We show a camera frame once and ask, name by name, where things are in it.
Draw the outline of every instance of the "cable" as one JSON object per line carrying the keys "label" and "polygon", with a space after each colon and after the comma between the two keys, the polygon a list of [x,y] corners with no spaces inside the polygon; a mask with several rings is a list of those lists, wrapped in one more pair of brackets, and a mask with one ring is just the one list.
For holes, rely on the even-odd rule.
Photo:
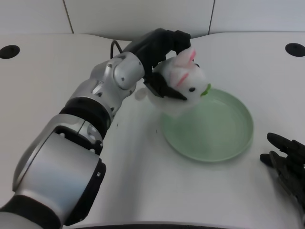
{"label": "cable", "polygon": [[122,49],[121,49],[121,47],[120,47],[120,45],[119,45],[119,43],[118,43],[116,40],[113,40],[113,41],[111,42],[111,46],[110,46],[110,59],[113,58],[113,47],[114,47],[114,44],[116,45],[116,47],[118,48],[118,50],[119,50],[120,53],[123,52]]}

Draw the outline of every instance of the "pink ear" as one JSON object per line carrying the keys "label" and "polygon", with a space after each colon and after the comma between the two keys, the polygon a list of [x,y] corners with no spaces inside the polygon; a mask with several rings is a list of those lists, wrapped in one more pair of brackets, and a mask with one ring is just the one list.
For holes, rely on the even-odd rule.
{"label": "pink ear", "polygon": [[173,64],[175,66],[180,66],[180,67],[186,66],[191,61],[193,61],[195,56],[196,56],[196,50],[191,46],[190,48],[185,49],[181,53],[179,53],[176,59],[174,60]]}
{"label": "pink ear", "polygon": [[173,69],[171,71],[170,86],[172,88],[180,86],[188,76],[189,73],[186,70],[177,68]]}

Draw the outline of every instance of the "white plush rabbit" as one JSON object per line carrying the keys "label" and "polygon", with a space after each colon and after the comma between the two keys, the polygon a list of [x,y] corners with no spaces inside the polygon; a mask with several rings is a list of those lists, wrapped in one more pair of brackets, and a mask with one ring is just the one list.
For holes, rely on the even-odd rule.
{"label": "white plush rabbit", "polygon": [[194,62],[196,51],[190,47],[180,52],[176,57],[159,63],[154,72],[160,73],[167,85],[180,92],[187,100],[179,100],[169,97],[160,98],[152,94],[147,88],[138,90],[135,94],[137,100],[142,100],[146,95],[149,100],[162,112],[178,117],[186,110],[200,102],[200,97],[207,94],[210,88],[203,71]]}

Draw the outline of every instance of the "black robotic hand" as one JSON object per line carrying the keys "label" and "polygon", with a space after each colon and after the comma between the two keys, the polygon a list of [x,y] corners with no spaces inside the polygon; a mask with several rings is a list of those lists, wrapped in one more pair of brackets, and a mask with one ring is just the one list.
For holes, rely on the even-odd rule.
{"label": "black robotic hand", "polygon": [[267,139],[281,152],[287,154],[287,157],[270,151],[269,154],[261,154],[260,160],[276,169],[279,183],[289,195],[297,199],[305,212],[305,145],[273,133],[268,133]]}

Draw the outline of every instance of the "white wall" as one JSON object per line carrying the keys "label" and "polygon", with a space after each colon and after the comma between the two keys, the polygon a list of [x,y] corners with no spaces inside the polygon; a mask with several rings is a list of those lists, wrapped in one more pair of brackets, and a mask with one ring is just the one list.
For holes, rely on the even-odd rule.
{"label": "white wall", "polygon": [[210,33],[305,31],[305,0],[215,0]]}
{"label": "white wall", "polygon": [[75,33],[113,39],[159,27],[192,37],[305,31],[305,0],[0,0],[0,34],[71,33],[64,1]]}
{"label": "white wall", "polygon": [[0,0],[0,34],[72,33],[63,0]]}
{"label": "white wall", "polygon": [[159,27],[207,35],[214,0],[65,0],[75,33],[130,40]]}

